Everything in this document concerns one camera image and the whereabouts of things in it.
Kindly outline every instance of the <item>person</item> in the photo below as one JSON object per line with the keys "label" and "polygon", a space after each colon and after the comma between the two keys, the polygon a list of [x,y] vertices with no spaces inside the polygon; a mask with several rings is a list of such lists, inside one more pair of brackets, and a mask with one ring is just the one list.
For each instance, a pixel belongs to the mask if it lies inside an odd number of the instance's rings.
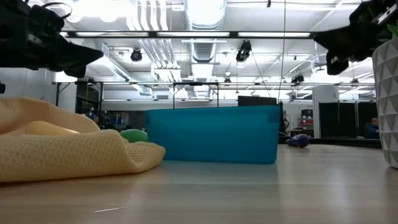
{"label": "person", "polygon": [[372,123],[368,125],[368,136],[370,139],[379,139],[379,120],[372,118]]}
{"label": "person", "polygon": [[113,129],[113,130],[115,130],[115,127],[114,127],[114,125],[111,123],[111,120],[110,120],[110,119],[107,119],[107,120],[106,120],[103,129]]}
{"label": "person", "polygon": [[93,121],[98,125],[100,118],[98,116],[95,116]]}

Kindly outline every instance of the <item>cable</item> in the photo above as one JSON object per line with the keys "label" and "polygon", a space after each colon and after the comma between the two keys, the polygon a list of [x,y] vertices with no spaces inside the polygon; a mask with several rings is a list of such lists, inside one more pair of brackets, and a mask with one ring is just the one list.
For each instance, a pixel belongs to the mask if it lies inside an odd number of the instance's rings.
{"label": "cable", "polygon": [[42,7],[43,7],[43,8],[46,8],[46,7],[54,6],[54,5],[66,5],[66,6],[68,6],[68,7],[70,8],[70,12],[69,12],[68,14],[66,14],[66,15],[64,15],[64,16],[61,16],[62,19],[66,19],[66,18],[68,18],[70,15],[72,15],[72,12],[73,12],[72,7],[69,6],[68,4],[63,3],[63,2],[50,2],[50,3],[44,4]]}
{"label": "cable", "polygon": [[279,102],[279,96],[280,96],[280,86],[282,86],[282,79],[284,77],[284,61],[285,61],[285,39],[286,39],[286,0],[285,0],[285,8],[284,8],[284,42],[282,45],[282,69],[280,70],[280,83],[279,83],[279,89],[278,89],[278,102]]}
{"label": "cable", "polygon": [[263,78],[262,75],[261,75],[260,68],[259,68],[259,66],[258,66],[258,64],[257,64],[256,57],[254,56],[253,50],[251,50],[251,54],[253,54],[254,63],[256,63],[257,71],[259,72],[259,75],[260,75],[260,77],[261,77],[262,83],[264,84],[264,87],[266,88],[269,97],[271,97],[271,94],[270,94],[269,91],[268,91],[267,85],[266,85],[266,83],[264,82],[264,78]]}
{"label": "cable", "polygon": [[291,138],[290,136],[288,136],[286,133],[283,133],[282,131],[279,131],[279,134],[283,134],[284,136]]}

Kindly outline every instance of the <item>purple toy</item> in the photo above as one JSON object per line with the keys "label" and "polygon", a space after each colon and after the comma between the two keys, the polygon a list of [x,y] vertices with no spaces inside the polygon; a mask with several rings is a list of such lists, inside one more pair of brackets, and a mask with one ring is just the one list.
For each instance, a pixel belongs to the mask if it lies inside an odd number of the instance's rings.
{"label": "purple toy", "polygon": [[310,144],[310,137],[306,134],[298,134],[286,141],[288,146],[306,147]]}

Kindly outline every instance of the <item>spotlight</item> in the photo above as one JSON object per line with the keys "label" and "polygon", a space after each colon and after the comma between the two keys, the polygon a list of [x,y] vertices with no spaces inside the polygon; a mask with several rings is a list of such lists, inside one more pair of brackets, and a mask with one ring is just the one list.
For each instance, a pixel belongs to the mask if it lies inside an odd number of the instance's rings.
{"label": "spotlight", "polygon": [[357,78],[354,78],[353,80],[350,81],[350,83],[359,83]]}
{"label": "spotlight", "polygon": [[297,75],[296,77],[292,78],[292,83],[294,83],[294,86],[297,86],[297,85],[299,85],[302,82],[304,82],[304,76],[303,75]]}
{"label": "spotlight", "polygon": [[142,60],[141,49],[134,49],[130,58],[133,62],[140,62]]}
{"label": "spotlight", "polygon": [[238,53],[236,54],[236,61],[238,63],[245,62],[246,59],[248,59],[248,57],[250,56],[250,51],[251,51],[250,40],[244,40],[241,48],[238,50]]}
{"label": "spotlight", "polygon": [[246,63],[245,62],[237,62],[237,67],[238,68],[244,68],[244,66],[246,65]]}

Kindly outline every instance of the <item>black curtain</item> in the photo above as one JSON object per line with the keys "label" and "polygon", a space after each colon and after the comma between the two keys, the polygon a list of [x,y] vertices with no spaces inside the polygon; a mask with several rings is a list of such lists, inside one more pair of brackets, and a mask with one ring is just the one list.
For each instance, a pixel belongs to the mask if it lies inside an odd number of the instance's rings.
{"label": "black curtain", "polygon": [[129,125],[132,129],[141,130],[141,128],[145,128],[145,111],[130,111]]}
{"label": "black curtain", "polygon": [[319,103],[321,138],[338,136],[338,103]]}
{"label": "black curtain", "polygon": [[358,130],[356,127],[355,103],[339,103],[338,115],[338,136],[356,138]]}
{"label": "black curtain", "polygon": [[372,122],[372,118],[377,118],[377,106],[375,102],[358,103],[358,133],[365,137],[366,124]]}
{"label": "black curtain", "polygon": [[356,138],[355,103],[320,103],[321,138]]}

